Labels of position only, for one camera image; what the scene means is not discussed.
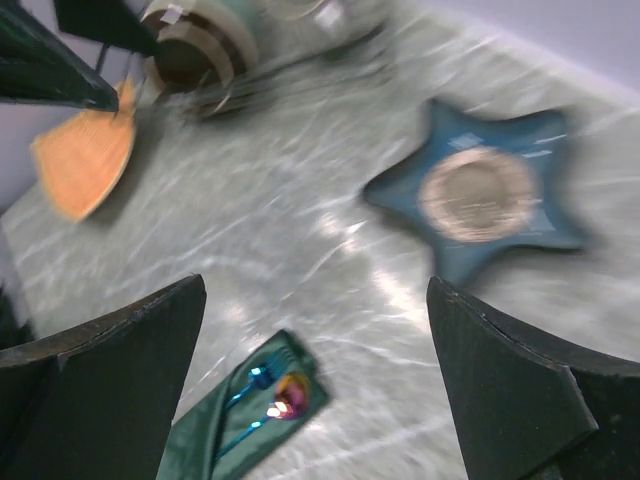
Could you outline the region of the dark green cloth napkin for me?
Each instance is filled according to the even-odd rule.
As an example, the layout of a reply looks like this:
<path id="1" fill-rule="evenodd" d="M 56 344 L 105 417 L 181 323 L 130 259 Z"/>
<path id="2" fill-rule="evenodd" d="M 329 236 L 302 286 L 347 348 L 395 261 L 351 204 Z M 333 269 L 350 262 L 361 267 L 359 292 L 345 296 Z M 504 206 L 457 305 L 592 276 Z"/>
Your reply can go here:
<path id="1" fill-rule="evenodd" d="M 278 380 L 267 390 L 250 392 L 230 410 L 225 409 L 225 404 L 246 385 L 250 368 L 264 362 L 279 348 L 286 348 L 295 356 L 285 374 L 302 372 L 310 379 L 311 403 L 307 412 L 297 420 L 269 420 L 216 461 L 214 457 L 222 446 L 265 415 Z M 330 396 L 317 374 L 318 362 L 300 339 L 289 330 L 277 331 L 172 426 L 156 477 L 242 478 L 329 402 Z"/>

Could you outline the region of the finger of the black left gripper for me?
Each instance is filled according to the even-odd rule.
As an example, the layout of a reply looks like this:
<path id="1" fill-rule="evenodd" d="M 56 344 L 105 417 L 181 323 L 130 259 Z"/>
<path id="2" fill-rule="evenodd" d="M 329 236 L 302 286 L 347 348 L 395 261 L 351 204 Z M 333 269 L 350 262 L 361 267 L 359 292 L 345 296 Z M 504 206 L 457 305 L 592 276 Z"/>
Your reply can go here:
<path id="1" fill-rule="evenodd" d="M 144 56 L 156 52 L 154 33 L 120 0 L 54 0 L 61 32 Z"/>
<path id="2" fill-rule="evenodd" d="M 17 1 L 1 3 L 1 101 L 119 109 L 115 89 Z"/>

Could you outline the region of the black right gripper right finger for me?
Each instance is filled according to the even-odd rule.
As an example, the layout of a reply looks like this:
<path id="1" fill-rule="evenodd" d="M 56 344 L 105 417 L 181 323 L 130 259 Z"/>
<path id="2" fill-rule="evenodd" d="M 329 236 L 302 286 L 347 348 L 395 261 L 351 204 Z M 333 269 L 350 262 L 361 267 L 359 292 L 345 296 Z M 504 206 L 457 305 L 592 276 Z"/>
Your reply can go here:
<path id="1" fill-rule="evenodd" d="M 438 277 L 426 302 L 469 478 L 638 478 L 638 363 L 556 337 Z"/>

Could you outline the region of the iridescent rainbow metal spoon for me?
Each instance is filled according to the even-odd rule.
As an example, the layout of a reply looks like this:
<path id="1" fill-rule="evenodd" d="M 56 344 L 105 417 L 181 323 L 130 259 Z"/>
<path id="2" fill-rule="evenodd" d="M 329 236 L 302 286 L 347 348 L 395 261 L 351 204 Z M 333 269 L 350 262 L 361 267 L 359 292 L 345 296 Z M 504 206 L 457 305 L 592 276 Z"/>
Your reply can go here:
<path id="1" fill-rule="evenodd" d="M 274 396 L 265 415 L 252 422 L 240 435 L 222 446 L 214 459 L 220 460 L 252 433 L 263 427 L 269 420 L 297 420 L 308 410 L 311 403 L 311 383 L 306 374 L 290 372 L 276 383 Z"/>

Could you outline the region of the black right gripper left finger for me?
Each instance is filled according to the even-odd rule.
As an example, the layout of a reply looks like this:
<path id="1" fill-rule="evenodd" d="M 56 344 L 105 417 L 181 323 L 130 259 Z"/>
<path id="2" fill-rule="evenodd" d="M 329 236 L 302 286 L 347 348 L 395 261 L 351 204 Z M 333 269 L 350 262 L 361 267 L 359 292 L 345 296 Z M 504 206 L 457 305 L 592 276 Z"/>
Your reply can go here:
<path id="1" fill-rule="evenodd" d="M 1 352 L 4 479 L 153 479 L 199 336 L 201 275 Z"/>

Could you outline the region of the blue metal fork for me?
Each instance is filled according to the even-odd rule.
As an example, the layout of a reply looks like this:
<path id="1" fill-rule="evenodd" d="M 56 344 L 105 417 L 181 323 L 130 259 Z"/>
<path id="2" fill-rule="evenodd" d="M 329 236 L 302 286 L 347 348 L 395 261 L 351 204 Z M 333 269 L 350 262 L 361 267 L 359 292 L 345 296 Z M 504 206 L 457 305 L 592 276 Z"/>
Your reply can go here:
<path id="1" fill-rule="evenodd" d="M 244 397 L 254 390 L 267 390 L 276 383 L 287 371 L 289 364 L 295 359 L 293 353 L 286 348 L 279 348 L 264 362 L 252 366 L 248 372 L 246 385 L 225 404 L 225 409 L 230 410 Z"/>

